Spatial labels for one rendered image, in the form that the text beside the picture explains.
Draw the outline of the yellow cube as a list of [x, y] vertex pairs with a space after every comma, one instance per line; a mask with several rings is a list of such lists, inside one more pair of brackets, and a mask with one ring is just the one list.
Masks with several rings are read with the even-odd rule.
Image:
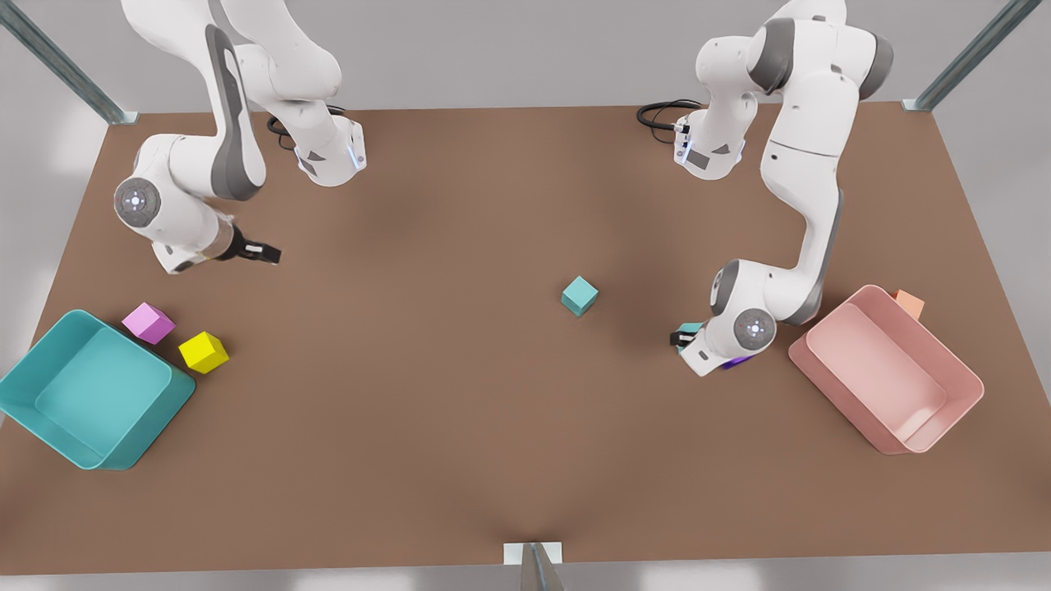
[[229, 361], [222, 342], [213, 334], [201, 332], [179, 345], [181, 358], [195, 373], [207, 374]]

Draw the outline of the pink cube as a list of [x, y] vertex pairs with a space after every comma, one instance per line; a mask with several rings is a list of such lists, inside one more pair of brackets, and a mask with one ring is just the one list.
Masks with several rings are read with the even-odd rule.
[[122, 325], [126, 327], [133, 337], [150, 345], [157, 345], [162, 339], [173, 332], [176, 323], [161, 309], [143, 302], [138, 307], [122, 319]]

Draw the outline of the teal plastic bin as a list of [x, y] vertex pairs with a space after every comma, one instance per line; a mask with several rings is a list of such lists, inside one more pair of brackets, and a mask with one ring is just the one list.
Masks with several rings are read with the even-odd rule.
[[83, 309], [0, 378], [0, 411], [84, 470], [123, 471], [195, 392], [195, 379]]

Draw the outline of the pink plastic bin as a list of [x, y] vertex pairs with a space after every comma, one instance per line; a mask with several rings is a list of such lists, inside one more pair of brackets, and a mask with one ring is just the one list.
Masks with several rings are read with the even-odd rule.
[[875, 285], [845, 299], [789, 358], [878, 452], [930, 450], [984, 396], [984, 383]]

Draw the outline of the silver frame post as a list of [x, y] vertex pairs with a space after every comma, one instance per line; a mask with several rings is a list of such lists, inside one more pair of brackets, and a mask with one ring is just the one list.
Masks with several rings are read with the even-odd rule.
[[41, 30], [14, 0], [0, 0], [0, 26], [44, 64], [69, 90], [109, 125], [133, 125], [139, 113], [124, 111]]
[[562, 542], [504, 543], [503, 564], [521, 566], [519, 591], [566, 591], [555, 568], [563, 564]]
[[905, 113], [933, 113], [960, 83], [974, 72], [1044, 0], [1009, 0], [978, 34], [939, 72], [918, 98], [905, 98]]

